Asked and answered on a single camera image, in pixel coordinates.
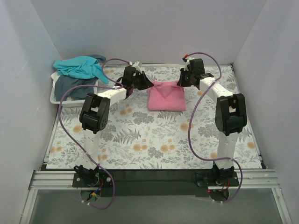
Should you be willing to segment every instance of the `pink towel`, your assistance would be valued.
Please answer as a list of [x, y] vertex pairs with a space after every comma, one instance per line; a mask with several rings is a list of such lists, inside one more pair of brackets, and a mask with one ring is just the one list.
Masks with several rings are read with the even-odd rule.
[[147, 89], [150, 111], [185, 111], [184, 89], [178, 82], [157, 82]]

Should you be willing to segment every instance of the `table surface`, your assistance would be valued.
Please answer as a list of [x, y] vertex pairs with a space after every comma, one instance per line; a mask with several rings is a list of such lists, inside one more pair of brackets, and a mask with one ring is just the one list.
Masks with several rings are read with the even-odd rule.
[[[177, 81], [180, 67], [147, 67], [149, 80]], [[206, 72], [219, 75], [217, 67], [205, 67]], [[230, 66], [221, 66], [219, 81], [228, 90], [238, 93]], [[121, 77], [124, 67], [106, 69], [112, 79]], [[189, 149], [189, 118], [202, 91], [195, 87], [185, 90], [186, 111], [149, 111], [146, 91], [134, 91], [126, 100], [110, 107], [109, 121], [101, 132], [99, 164], [107, 169], [199, 169], [212, 163], [197, 159]], [[205, 158], [215, 158], [218, 130], [214, 124], [216, 104], [205, 96], [195, 113], [191, 137], [195, 152]], [[79, 122], [81, 107], [62, 109], [62, 121], [67, 130], [83, 144]], [[58, 123], [47, 169], [72, 169], [79, 165], [82, 150], [65, 134]], [[253, 132], [245, 126], [237, 140], [235, 159], [242, 168], [262, 168], [254, 143]]]

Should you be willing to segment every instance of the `gray wall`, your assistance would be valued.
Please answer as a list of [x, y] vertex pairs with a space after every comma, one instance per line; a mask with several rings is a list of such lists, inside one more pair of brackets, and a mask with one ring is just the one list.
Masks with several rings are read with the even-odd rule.
[[0, 52], [0, 223], [16, 224], [56, 114], [50, 74], [59, 54], [29, 0], [0, 0]]
[[244, 43], [235, 73], [256, 139], [299, 223], [299, 2], [268, 0]]
[[266, 0], [31, 0], [63, 59], [99, 53], [182, 63], [194, 51], [235, 60]]

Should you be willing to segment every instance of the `cable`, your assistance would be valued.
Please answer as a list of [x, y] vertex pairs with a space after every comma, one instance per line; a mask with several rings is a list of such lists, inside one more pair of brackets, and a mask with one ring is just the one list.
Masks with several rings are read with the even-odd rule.
[[[113, 58], [113, 59], [109, 59], [107, 61], [104, 62], [104, 64], [102, 65], [102, 70], [103, 70], [103, 67], [104, 65], [108, 62], [108, 61], [111, 61], [111, 60], [120, 60], [120, 61], [123, 61], [123, 62], [126, 62], [129, 64], [129, 62], [125, 61], [125, 60], [122, 60], [122, 59], [117, 59], [117, 58]], [[68, 91], [65, 92], [65, 94], [62, 96], [61, 100], [60, 100], [60, 103], [59, 103], [59, 106], [58, 106], [58, 120], [59, 120], [59, 123], [62, 127], [62, 129], [65, 131], [65, 133], [70, 137], [70, 139], [72, 139], [82, 150], [83, 152], [87, 155], [87, 157], [95, 164], [97, 165], [101, 170], [103, 170], [106, 174], [108, 174], [108, 176], [111, 178], [111, 182], [112, 182], [112, 187], [113, 187], [113, 191], [112, 191], [112, 199], [110, 201], [110, 203], [106, 206], [106, 207], [99, 207], [95, 204], [92, 204], [92, 203], [88, 203], [86, 201], [84, 201], [85, 203], [87, 203], [88, 205], [91, 205], [99, 210], [105, 210], [107, 208], [109, 208], [111, 206], [111, 204], [113, 203], [114, 201], [114, 197], [115, 197], [115, 183], [114, 183], [114, 179], [112, 177], [112, 175], [106, 170], [104, 169], [100, 164], [98, 164], [88, 153], [87, 151], [84, 149], [84, 147], [77, 141], [74, 139], [74, 137], [72, 137], [72, 135], [67, 131], [67, 129], [65, 128], [65, 126], [63, 125], [62, 123], [62, 120], [61, 120], [61, 110], [62, 110], [62, 102], [64, 100], [64, 98], [71, 92], [73, 91], [74, 89], [77, 89], [77, 88], [80, 88], [80, 87], [96, 87], [96, 88], [103, 88], [103, 89], [112, 89], [114, 90], [116, 87], [106, 87], [106, 86], [97, 86], [97, 85], [78, 85], [78, 86], [74, 86], [72, 88], [70, 88]]]
[[187, 58], [188, 56], [191, 56], [191, 55], [195, 55], [195, 54], [201, 54], [201, 55], [206, 55], [208, 57], [210, 57], [211, 59], [213, 59], [213, 61], [216, 63], [218, 69], [219, 69], [219, 77], [217, 79], [215, 79], [211, 84], [210, 86], [207, 88], [206, 91], [204, 91], [204, 93], [201, 95], [201, 97], [199, 98], [199, 100], [197, 101], [194, 109], [193, 109], [193, 112], [191, 114], [191, 117], [190, 117], [190, 121], [189, 121], [189, 127], [188, 127], [188, 142], [189, 142], [189, 147], [192, 151], [192, 153], [197, 157], [199, 158], [200, 160], [203, 160], [203, 161], [218, 161], [218, 160], [231, 160], [233, 162], [235, 162], [237, 164], [237, 166], [239, 167], [239, 170], [240, 170], [240, 173], [241, 173], [241, 179], [240, 179], [240, 184], [239, 184], [239, 187], [237, 189], [237, 191], [233, 194], [233, 196], [224, 201], [224, 202], [218, 202], [218, 203], [227, 203], [227, 202], [230, 202], [234, 197], [236, 197], [236, 195], [239, 193], [240, 191], [240, 188], [241, 188], [241, 185], [242, 185], [242, 182], [243, 182], [243, 173], [242, 173], [242, 168], [240, 166], [240, 164], [234, 159], [234, 158], [230, 158], [230, 157], [221, 157], [221, 158], [217, 158], [217, 159], [206, 159], [206, 158], [203, 158], [203, 157], [200, 157], [199, 155], [196, 154], [196, 152], [194, 151], [193, 147], [192, 147], [192, 143], [191, 143], [191, 124], [192, 124], [192, 120], [193, 120], [193, 117], [195, 115], [195, 112], [197, 110], [197, 107], [199, 105], [199, 103], [201, 102], [201, 100], [203, 99], [203, 97], [207, 94], [207, 92], [212, 88], [213, 85], [215, 85], [215, 83], [221, 79], [222, 77], [222, 72], [221, 72], [221, 68], [220, 68], [220, 65], [218, 64], [218, 62], [216, 61], [215, 58], [213, 58], [211, 55], [207, 54], [207, 53], [203, 53], [203, 52], [194, 52], [194, 53], [191, 53], [189, 55], [185, 55], [184, 58]]

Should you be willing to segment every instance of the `pile of clothes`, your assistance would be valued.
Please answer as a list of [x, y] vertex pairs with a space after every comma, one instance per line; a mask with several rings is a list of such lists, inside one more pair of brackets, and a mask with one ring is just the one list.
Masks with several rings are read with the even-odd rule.
[[[101, 55], [56, 60], [53, 67], [57, 71], [51, 75], [56, 100], [60, 101], [65, 92], [74, 86], [95, 85], [98, 79], [104, 84], [108, 84], [108, 79], [104, 76], [102, 68], [98, 64], [105, 61], [106, 58]], [[85, 99], [90, 92], [93, 92], [93, 87], [74, 89], [64, 98], [64, 101], [67, 97], [71, 97], [73, 100]]]

